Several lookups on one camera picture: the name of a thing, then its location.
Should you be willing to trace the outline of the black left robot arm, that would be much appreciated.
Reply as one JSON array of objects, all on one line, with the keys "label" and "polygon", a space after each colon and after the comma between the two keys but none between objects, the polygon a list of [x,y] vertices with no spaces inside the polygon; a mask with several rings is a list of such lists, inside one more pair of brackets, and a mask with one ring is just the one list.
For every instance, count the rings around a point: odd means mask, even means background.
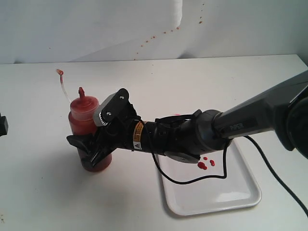
[{"label": "black left robot arm", "polygon": [[8,121],[6,116],[0,116],[0,136],[7,135],[8,133]]}]

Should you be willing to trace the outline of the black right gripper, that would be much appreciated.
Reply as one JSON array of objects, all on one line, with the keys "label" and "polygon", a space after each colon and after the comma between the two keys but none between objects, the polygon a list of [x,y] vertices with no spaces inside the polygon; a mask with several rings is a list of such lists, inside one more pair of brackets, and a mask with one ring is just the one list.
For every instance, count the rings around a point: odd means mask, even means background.
[{"label": "black right gripper", "polygon": [[94,168],[118,146],[122,145],[129,126],[139,119],[136,110],[128,103],[124,110],[105,127],[98,127],[96,133],[87,135],[69,135],[66,137],[70,145],[89,153],[81,158],[84,168]]}]

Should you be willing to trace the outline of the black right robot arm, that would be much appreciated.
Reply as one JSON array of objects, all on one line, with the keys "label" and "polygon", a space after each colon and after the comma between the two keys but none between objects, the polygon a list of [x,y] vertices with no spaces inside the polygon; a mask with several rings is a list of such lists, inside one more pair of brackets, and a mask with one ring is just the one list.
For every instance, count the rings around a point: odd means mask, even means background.
[{"label": "black right robot arm", "polygon": [[141,122],[126,89],[110,95],[93,115],[95,134],[70,135],[82,150],[82,161],[96,166],[115,149],[167,156],[195,164],[201,155],[220,151],[237,137],[273,130],[285,149],[308,155],[308,74],[303,72],[265,92],[220,112],[197,110],[190,115]]}]

